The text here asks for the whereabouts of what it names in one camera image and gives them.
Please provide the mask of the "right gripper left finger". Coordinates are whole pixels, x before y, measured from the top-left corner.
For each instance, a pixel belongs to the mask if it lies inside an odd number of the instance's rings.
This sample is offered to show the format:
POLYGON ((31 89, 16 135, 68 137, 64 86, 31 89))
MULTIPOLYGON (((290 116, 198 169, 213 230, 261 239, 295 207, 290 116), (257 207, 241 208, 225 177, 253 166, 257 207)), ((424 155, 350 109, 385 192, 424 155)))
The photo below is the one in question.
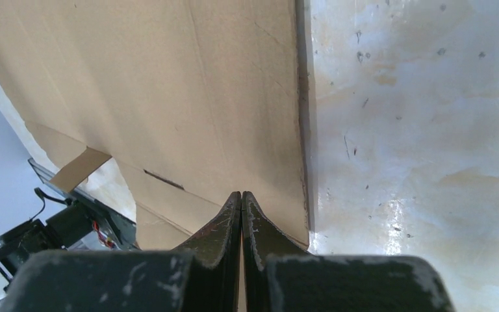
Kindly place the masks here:
POLYGON ((181 311, 237 311, 241 245, 240 192, 173 251, 190 254, 181 311))

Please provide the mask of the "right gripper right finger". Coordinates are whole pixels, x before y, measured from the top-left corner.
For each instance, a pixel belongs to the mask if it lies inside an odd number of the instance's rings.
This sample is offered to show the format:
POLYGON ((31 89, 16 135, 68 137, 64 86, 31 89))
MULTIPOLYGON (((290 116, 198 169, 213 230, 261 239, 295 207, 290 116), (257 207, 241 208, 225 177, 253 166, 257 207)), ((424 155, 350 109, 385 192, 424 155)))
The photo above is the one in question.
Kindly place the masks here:
POLYGON ((241 220, 248 311, 312 311, 316 304, 302 280, 302 271, 289 264, 287 280, 282 279, 270 292, 266 264, 270 255, 299 257, 310 253, 266 217, 249 191, 242 194, 241 220))

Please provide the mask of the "large cardboard box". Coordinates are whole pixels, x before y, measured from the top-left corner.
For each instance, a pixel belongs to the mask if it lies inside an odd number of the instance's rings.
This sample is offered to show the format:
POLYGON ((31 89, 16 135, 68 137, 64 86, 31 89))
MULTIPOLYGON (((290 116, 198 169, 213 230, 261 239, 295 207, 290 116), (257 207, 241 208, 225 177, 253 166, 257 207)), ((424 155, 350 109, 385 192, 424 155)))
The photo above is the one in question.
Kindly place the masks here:
POLYGON ((308 246, 295 1, 0 1, 0 86, 32 158, 141 248, 245 190, 308 246))

